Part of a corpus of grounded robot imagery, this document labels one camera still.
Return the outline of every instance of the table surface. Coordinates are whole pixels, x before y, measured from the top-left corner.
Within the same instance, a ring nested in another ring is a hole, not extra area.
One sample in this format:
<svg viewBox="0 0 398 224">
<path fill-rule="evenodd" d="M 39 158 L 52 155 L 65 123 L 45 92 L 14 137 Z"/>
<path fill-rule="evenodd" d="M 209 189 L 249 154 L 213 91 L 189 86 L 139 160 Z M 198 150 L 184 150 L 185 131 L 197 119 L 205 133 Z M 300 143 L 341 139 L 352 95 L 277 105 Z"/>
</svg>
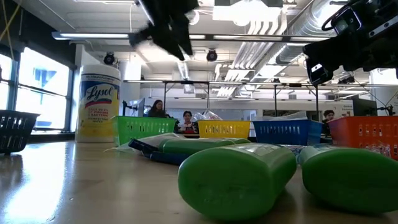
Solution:
<svg viewBox="0 0 398 224">
<path fill-rule="evenodd" d="M 105 144 L 31 144 L 0 155 L 0 223 L 216 223 L 178 194 L 177 166 Z M 297 170 L 274 208 L 244 223 L 398 223 L 398 212 L 366 217 L 317 202 Z"/>
</svg>

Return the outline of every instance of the person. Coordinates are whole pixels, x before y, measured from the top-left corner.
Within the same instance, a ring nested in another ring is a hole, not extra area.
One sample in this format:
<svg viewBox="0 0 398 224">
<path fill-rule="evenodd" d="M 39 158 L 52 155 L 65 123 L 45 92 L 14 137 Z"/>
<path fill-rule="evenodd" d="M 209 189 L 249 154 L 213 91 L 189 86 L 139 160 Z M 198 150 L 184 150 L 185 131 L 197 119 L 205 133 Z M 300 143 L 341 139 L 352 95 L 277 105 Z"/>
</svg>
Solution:
<svg viewBox="0 0 398 224">
<path fill-rule="evenodd" d="M 184 122 L 180 125 L 180 130 L 184 131 L 185 133 L 194 133 L 195 129 L 191 121 L 192 119 L 191 111 L 184 111 L 183 117 L 184 117 Z"/>
<path fill-rule="evenodd" d="M 163 110 L 162 100 L 156 100 L 148 112 L 148 117 L 151 118 L 166 118 L 166 113 Z"/>
<path fill-rule="evenodd" d="M 332 110 L 326 110 L 325 112 L 323 112 L 323 116 L 325 117 L 325 119 L 322 121 L 323 123 L 322 133 L 329 136 L 330 128 L 328 122 L 335 118 L 335 112 Z"/>
</svg>

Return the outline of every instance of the green basket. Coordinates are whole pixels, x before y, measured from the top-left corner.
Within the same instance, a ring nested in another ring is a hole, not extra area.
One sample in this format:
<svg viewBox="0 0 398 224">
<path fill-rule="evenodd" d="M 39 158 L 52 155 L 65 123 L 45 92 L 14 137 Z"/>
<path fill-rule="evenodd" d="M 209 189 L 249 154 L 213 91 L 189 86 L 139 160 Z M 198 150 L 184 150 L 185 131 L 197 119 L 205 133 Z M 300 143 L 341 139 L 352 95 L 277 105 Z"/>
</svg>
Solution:
<svg viewBox="0 0 398 224">
<path fill-rule="evenodd" d="M 120 146 L 132 139 L 140 139 L 174 132 L 176 119 L 114 116 L 114 142 Z"/>
</svg>

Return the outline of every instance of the yellow basket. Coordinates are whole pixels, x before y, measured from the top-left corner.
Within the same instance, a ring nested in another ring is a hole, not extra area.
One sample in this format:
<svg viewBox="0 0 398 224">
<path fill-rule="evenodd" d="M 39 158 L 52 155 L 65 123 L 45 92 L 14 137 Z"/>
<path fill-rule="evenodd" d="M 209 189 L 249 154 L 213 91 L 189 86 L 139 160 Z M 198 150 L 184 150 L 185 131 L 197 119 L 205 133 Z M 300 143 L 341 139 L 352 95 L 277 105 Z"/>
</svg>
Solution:
<svg viewBox="0 0 398 224">
<path fill-rule="evenodd" d="M 201 138 L 248 138 L 251 121 L 198 121 Z"/>
</svg>

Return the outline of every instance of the window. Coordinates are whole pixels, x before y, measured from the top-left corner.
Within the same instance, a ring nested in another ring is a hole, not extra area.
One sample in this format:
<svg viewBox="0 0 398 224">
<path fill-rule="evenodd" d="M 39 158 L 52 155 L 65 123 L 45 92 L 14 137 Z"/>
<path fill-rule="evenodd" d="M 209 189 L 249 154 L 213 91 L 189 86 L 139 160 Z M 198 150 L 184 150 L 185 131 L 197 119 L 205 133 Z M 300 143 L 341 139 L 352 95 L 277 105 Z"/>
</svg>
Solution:
<svg viewBox="0 0 398 224">
<path fill-rule="evenodd" d="M 11 68 L 12 68 L 12 59 L 4 56 L 4 55 L 0 55 L 0 67 L 1 67 L 1 78 L 5 79 L 5 80 L 10 80 L 11 77 Z"/>
<path fill-rule="evenodd" d="M 65 97 L 19 88 L 16 110 L 40 114 L 36 121 L 36 128 L 63 129 L 65 127 L 67 110 Z"/>
<path fill-rule="evenodd" d="M 29 48 L 21 54 L 19 83 L 66 96 L 69 68 Z"/>
<path fill-rule="evenodd" d="M 0 110 L 7 109 L 8 85 L 0 83 Z"/>
<path fill-rule="evenodd" d="M 70 69 L 29 48 L 21 54 L 16 110 L 37 113 L 36 128 L 64 129 Z"/>
</svg>

